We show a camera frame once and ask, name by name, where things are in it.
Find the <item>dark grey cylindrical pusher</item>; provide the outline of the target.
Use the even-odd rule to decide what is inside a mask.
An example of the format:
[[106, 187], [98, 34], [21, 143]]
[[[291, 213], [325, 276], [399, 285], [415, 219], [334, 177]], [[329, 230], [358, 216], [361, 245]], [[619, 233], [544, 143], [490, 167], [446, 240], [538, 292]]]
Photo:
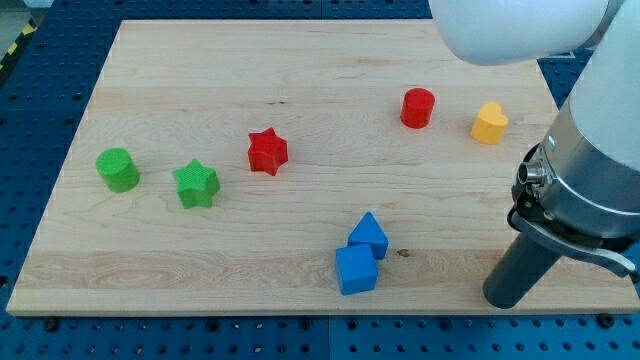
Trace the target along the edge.
[[483, 283], [483, 294], [494, 307], [514, 307], [560, 259], [560, 254], [520, 233]]

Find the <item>silver wrist flange mount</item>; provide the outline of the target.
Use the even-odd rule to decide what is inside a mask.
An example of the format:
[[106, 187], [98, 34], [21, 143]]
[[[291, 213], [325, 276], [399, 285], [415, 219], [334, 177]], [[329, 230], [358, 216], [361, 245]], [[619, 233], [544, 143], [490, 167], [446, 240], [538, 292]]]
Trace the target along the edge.
[[537, 277], [562, 256], [638, 276], [622, 253], [639, 240], [639, 172], [592, 144], [569, 104], [519, 165], [512, 198], [512, 248]]

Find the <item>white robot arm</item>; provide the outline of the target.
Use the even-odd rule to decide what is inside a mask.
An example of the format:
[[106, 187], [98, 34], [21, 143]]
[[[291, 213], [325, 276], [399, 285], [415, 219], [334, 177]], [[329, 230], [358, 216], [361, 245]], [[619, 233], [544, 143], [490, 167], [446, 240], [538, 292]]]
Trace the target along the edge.
[[430, 9], [471, 64], [592, 52], [518, 168], [507, 217], [517, 237], [484, 282], [486, 300], [516, 305], [561, 257], [635, 277], [625, 253], [639, 240], [638, 2], [432, 0]]

